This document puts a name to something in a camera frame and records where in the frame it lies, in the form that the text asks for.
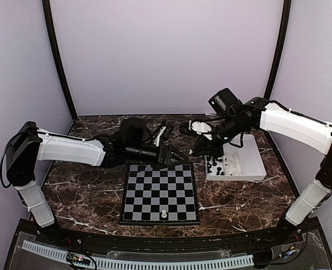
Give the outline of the black and grey chessboard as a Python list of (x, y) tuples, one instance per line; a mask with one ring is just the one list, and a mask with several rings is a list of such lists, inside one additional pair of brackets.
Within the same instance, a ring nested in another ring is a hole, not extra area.
[[(167, 211), (165, 219), (161, 218), (163, 209)], [(120, 224), (188, 226), (199, 223), (193, 164), (158, 170), (150, 165), (129, 165)]]

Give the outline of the white divided plastic tray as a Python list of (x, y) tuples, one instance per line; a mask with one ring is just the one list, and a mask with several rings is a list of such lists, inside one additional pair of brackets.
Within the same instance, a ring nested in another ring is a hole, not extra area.
[(254, 135), (238, 135), (233, 139), (233, 143), (241, 142), (242, 148), (229, 143), (223, 145), (222, 157), (204, 158), (206, 180), (259, 182), (265, 179), (267, 173)]

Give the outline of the white king chess piece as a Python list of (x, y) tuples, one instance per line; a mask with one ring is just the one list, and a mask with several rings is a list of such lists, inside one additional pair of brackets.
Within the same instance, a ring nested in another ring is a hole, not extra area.
[(167, 217), (167, 211), (165, 209), (161, 212), (161, 218), (165, 219)]

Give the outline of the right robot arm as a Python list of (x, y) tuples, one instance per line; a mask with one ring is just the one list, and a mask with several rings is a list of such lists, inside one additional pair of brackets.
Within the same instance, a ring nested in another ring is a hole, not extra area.
[(277, 101), (255, 97), (246, 103), (237, 98), (215, 95), (209, 100), (221, 121), (211, 127), (204, 121), (192, 120), (187, 128), (197, 134), (193, 156), (223, 155), (222, 147), (237, 135), (252, 128), (274, 132), (299, 141), (325, 157), (312, 182), (285, 212), (281, 225), (273, 230), (273, 240), (286, 243), (294, 235), (294, 227), (332, 194), (332, 123), (293, 111)]

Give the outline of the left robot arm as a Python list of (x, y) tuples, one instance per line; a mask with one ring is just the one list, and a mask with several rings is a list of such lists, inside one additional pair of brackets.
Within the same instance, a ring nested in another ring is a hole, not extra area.
[(66, 161), (100, 168), (115, 168), (127, 161), (139, 161), (155, 168), (187, 162), (175, 146), (167, 144), (172, 124), (163, 121), (151, 132), (141, 118), (122, 120), (113, 134), (92, 138), (74, 137), (40, 129), (27, 121), (7, 142), (0, 161), (3, 188), (14, 187), (23, 206), (36, 224), (44, 228), (43, 236), (53, 245), (65, 241), (65, 232), (56, 226), (57, 219), (45, 195), (36, 183), (35, 166), (39, 161)]

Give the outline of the black chess pieces pile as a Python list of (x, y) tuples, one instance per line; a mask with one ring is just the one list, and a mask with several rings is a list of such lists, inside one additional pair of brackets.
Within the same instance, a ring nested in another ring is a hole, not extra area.
[(224, 162), (221, 157), (214, 158), (212, 156), (207, 155), (205, 157), (206, 160), (206, 174), (208, 176), (224, 176)]

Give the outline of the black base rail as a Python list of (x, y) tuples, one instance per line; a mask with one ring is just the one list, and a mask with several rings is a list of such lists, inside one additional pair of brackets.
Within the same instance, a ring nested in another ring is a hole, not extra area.
[(71, 229), (56, 227), (54, 229), (40, 229), (34, 222), (26, 219), (19, 220), (17, 232), (25, 232), (35, 236), (37, 241), (45, 244), (54, 244), (62, 248), (70, 248), (86, 253), (106, 254), (109, 251), (135, 251), (135, 252), (160, 252), (167, 251), (191, 252), (231, 250), (232, 253), (243, 251), (246, 253), (268, 252), (278, 245), (281, 247), (296, 244), (302, 248), (309, 246), (312, 233), (318, 229), (317, 218), (311, 218), (301, 225), (299, 232), (295, 231), (283, 242), (277, 242), (272, 237), (276, 234), (276, 228), (263, 229), (252, 232), (243, 232), (228, 235), (205, 237), (181, 237), (181, 238), (151, 238), (151, 237), (127, 237), (111, 236), (97, 233), (74, 231)]

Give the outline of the right black frame post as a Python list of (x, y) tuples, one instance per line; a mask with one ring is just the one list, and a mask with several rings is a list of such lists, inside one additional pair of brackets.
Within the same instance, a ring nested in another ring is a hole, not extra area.
[(263, 99), (269, 100), (271, 98), (274, 85), (276, 82), (276, 77), (278, 74), (281, 57), (283, 55), (284, 44), (286, 40), (286, 34), (288, 30), (288, 23), (290, 18), (292, 1), (291, 0), (283, 0), (283, 8), (281, 12), (280, 24), (279, 24), (279, 32), (276, 40), (276, 46), (274, 50), (274, 56), (270, 67), (269, 77), (267, 80), (266, 88), (263, 94)]

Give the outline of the black frame post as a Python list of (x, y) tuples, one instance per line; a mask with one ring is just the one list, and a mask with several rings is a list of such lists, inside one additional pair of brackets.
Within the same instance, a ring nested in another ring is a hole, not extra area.
[(280, 24), (279, 24), (279, 32), (276, 40), (276, 46), (274, 50), (274, 56), (270, 67), (269, 77), (267, 80), (266, 88), (263, 94), (263, 99), (269, 100), (271, 98), (274, 85), (276, 82), (276, 77), (278, 74), (281, 57), (283, 55), (284, 44), (286, 40), (286, 34), (288, 30), (288, 23), (290, 18), (292, 1), (291, 0), (283, 0), (283, 8), (281, 12)]
[(59, 49), (58, 43), (57, 43), (56, 30), (55, 30), (54, 22), (53, 22), (51, 2), (49, 0), (42, 0), (42, 6), (43, 6), (44, 20), (46, 23), (49, 44), (51, 47), (51, 52), (52, 52), (52, 56), (53, 56), (54, 65), (56, 67), (58, 80), (61, 85), (62, 94), (66, 101), (66, 105), (67, 105), (68, 111), (70, 113), (71, 119), (72, 119), (72, 121), (75, 121), (78, 118), (78, 114), (76, 112), (76, 108), (75, 108), (74, 102), (71, 97), (71, 92), (70, 92), (69, 85), (68, 85), (68, 82), (66, 79), (65, 70), (63, 68), (60, 49)]

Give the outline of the left black frame post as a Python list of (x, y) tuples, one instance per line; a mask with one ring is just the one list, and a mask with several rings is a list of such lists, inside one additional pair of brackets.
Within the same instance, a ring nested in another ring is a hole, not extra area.
[(68, 111), (70, 113), (71, 119), (72, 119), (72, 121), (75, 121), (78, 118), (78, 114), (76, 112), (76, 108), (75, 108), (74, 102), (71, 97), (71, 92), (70, 92), (69, 85), (68, 85), (68, 82), (66, 79), (65, 70), (63, 68), (60, 49), (59, 49), (58, 43), (57, 43), (56, 30), (55, 30), (54, 22), (53, 22), (51, 2), (49, 0), (42, 0), (42, 6), (43, 6), (44, 20), (46, 23), (49, 44), (51, 47), (51, 52), (52, 52), (52, 56), (53, 56), (54, 65), (56, 67), (58, 80), (61, 85), (62, 94), (66, 101), (66, 105), (67, 105)]

